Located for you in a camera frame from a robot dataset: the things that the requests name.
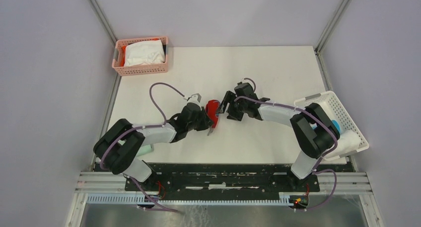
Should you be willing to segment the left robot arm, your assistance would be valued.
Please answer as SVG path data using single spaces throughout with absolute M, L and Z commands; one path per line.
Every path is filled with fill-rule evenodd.
M 156 177 L 152 168 L 137 158 L 141 147 L 175 143 L 186 138 L 189 131 L 204 131 L 213 124 L 204 107 L 188 103 L 163 125 L 134 127 L 127 119 L 118 120 L 94 145 L 93 152 L 100 158 L 102 169 L 132 177 L 149 191 L 155 187 Z

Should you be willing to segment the red and blue towel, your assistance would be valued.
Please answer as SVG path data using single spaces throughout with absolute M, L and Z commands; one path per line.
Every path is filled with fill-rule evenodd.
M 205 111 L 208 115 L 208 117 L 212 120 L 213 124 L 210 127 L 210 130 L 208 132 L 208 136 L 215 130 L 218 119 L 219 119 L 219 112 L 218 108 L 220 106 L 220 102 L 216 99 L 208 101 L 208 103 L 205 106 Z

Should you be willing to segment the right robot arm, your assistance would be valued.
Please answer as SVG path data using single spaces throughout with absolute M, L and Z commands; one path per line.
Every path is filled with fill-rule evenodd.
M 306 186 L 306 177 L 329 150 L 337 147 L 341 136 L 319 104 L 310 103 L 299 108 L 276 103 L 267 97 L 258 98 L 255 88 L 248 82 L 239 82 L 233 91 L 227 91 L 216 113 L 227 113 L 227 118 L 235 121 L 241 121 L 247 115 L 292 128 L 301 149 L 286 181 L 292 191 L 300 191 Z

